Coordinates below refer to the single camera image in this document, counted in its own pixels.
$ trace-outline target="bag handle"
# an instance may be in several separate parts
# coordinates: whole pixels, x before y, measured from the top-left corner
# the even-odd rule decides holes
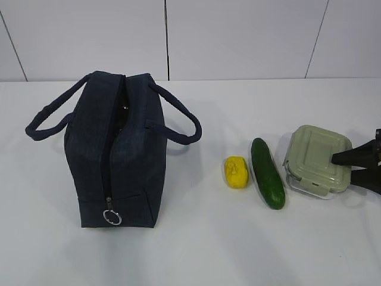
[[[186,117],[191,119],[191,121],[194,123],[196,127],[196,132],[192,136],[186,136],[184,134],[179,134],[176,131],[173,131],[172,129],[169,129],[168,127],[165,127],[164,125],[158,124],[154,122],[153,120],[147,119],[145,123],[145,127],[149,128],[161,135],[164,135],[169,140],[172,140],[176,143],[182,144],[182,145],[189,145],[191,143],[194,143],[196,141],[199,141],[202,134],[201,124],[192,113],[189,112],[189,110],[169,91],[162,88],[161,86],[158,86],[154,83],[150,83],[149,87],[153,89],[155,92],[157,92],[161,97],[163,97],[166,101],[168,101],[174,108],[179,110],[181,113],[183,113]]]
[[[59,131],[64,129],[67,123],[71,122],[74,118],[74,112],[66,114],[66,116],[57,124],[56,126],[44,129],[37,130],[37,128],[44,122],[53,112],[59,109],[69,98],[73,96],[73,94],[78,91],[90,78],[91,74],[88,74],[81,80],[79,80],[75,85],[73,85],[70,89],[65,91],[62,95],[60,95],[56,100],[54,100],[49,105],[45,106],[35,118],[30,122],[30,124],[25,128],[25,133],[31,137],[34,141],[44,140],[47,137],[50,137],[54,134],[57,134]]]

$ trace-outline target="container lid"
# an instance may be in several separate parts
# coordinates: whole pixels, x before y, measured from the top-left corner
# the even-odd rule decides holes
[[[342,192],[351,183],[351,167],[332,164],[331,159],[351,148],[351,141],[341,134],[303,125],[293,134],[285,165],[309,193]]]

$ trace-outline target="green cucumber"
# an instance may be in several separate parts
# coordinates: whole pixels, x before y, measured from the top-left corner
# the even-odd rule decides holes
[[[286,202],[285,189],[270,150],[261,138],[255,138],[251,144],[251,164],[263,199],[272,209],[280,210]]]

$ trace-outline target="zipper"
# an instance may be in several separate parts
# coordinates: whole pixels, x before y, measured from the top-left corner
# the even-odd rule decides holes
[[[113,143],[126,124],[128,117],[128,96],[126,88],[126,77],[122,76],[117,96],[115,98],[113,112],[110,117],[110,125],[108,127],[107,139],[103,150],[103,155],[101,159],[101,174],[102,174],[102,186],[104,192],[104,198],[107,204],[107,209],[103,212],[104,219],[112,224],[121,224],[121,216],[114,211],[113,208],[113,192],[111,189],[111,169],[110,169],[110,153]],[[114,214],[112,220],[108,218],[109,213]]]

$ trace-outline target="white table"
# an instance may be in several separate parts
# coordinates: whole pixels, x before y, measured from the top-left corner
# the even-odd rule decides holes
[[[221,163],[264,138],[281,166],[291,133],[311,124],[358,146],[381,127],[381,79],[161,82],[198,116],[201,141],[168,144],[154,229],[82,229],[63,132],[24,133],[71,82],[0,83],[2,285],[363,286],[381,280],[381,196],[350,187],[319,200],[287,189],[281,211],[256,186],[230,189]],[[64,105],[44,127],[70,112]],[[192,124],[163,103],[167,124]]]

